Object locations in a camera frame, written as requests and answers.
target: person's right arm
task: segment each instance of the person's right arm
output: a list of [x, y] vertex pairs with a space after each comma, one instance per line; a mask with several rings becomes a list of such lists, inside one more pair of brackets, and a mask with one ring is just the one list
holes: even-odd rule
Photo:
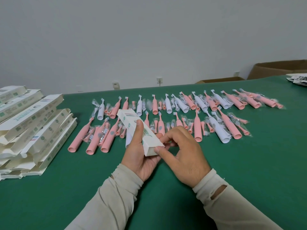
[[210, 168], [199, 144], [183, 127], [168, 131], [160, 141], [179, 146], [176, 157], [163, 147], [155, 152], [181, 182], [193, 188], [219, 230], [281, 229]]

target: green tablecloth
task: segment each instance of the green tablecloth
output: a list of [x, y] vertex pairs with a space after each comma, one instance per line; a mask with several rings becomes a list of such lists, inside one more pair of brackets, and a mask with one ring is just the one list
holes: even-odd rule
[[[60, 107], [71, 109], [78, 118], [78, 126], [42, 176], [0, 182], [1, 229], [65, 228], [121, 162], [125, 139], [116, 138], [107, 154], [97, 151], [92, 156], [87, 155], [86, 143], [82, 143], [76, 153], [67, 151], [88, 122], [93, 98], [100, 102], [103, 97], [105, 103], [114, 105], [118, 96], [128, 96], [131, 103], [138, 100], [139, 94], [150, 99], [155, 94], [159, 99], [165, 97], [165, 93], [178, 95], [180, 91], [185, 94], [195, 91], [200, 94], [204, 89], [209, 93], [211, 89], [233, 93], [233, 88], [261, 92], [278, 99], [287, 109], [246, 106], [241, 111], [236, 107], [224, 110], [224, 113], [234, 112], [249, 120], [247, 128], [253, 137], [243, 136], [223, 144], [216, 134], [211, 134], [200, 143], [205, 157], [222, 178], [282, 228], [306, 229], [307, 89], [288, 82], [285, 76], [65, 95]], [[187, 116], [193, 118], [195, 112], [189, 111]], [[164, 122], [173, 118], [162, 112]], [[215, 228], [192, 189], [180, 183], [161, 161], [140, 190], [126, 228], [205, 229], [208, 225]]]

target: stack of boxes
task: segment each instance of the stack of boxes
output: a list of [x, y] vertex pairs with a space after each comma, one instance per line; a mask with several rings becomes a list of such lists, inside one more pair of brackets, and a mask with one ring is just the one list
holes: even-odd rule
[[0, 180], [41, 175], [77, 125], [61, 94], [0, 89]]

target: sleeve cuff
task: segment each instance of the sleeve cuff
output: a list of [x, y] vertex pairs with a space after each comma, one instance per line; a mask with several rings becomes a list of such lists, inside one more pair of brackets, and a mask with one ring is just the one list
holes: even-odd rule
[[199, 199], [204, 206], [208, 205], [211, 200], [211, 196], [221, 185], [229, 185], [217, 175], [216, 171], [212, 169], [203, 179], [193, 188], [196, 193], [196, 198]]
[[114, 181], [127, 190], [128, 192], [137, 196], [138, 190], [142, 187], [144, 182], [126, 166], [119, 164], [112, 173]]

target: wall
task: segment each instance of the wall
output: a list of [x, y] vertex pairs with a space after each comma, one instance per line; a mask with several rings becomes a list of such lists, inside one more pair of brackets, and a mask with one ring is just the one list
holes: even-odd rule
[[306, 56], [307, 0], [0, 0], [0, 83], [45, 94], [247, 77]]

